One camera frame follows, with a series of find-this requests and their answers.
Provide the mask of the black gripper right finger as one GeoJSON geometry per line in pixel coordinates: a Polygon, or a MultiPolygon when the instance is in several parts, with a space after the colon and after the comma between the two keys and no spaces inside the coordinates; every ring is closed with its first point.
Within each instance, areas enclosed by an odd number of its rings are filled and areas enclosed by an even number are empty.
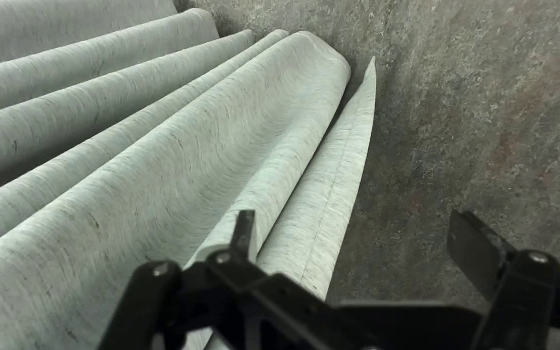
{"type": "Polygon", "coordinates": [[[515,247],[472,212],[453,210],[447,229],[447,253],[480,295],[492,299],[501,268],[515,247]]]}

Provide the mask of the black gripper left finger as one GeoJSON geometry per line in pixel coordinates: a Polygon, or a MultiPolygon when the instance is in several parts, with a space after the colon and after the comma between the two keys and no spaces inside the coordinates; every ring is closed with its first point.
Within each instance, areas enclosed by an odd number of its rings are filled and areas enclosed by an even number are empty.
{"type": "Polygon", "coordinates": [[[254,212],[241,210],[235,218],[233,237],[229,241],[229,249],[241,256],[247,256],[251,251],[251,241],[254,233],[254,212]]]}

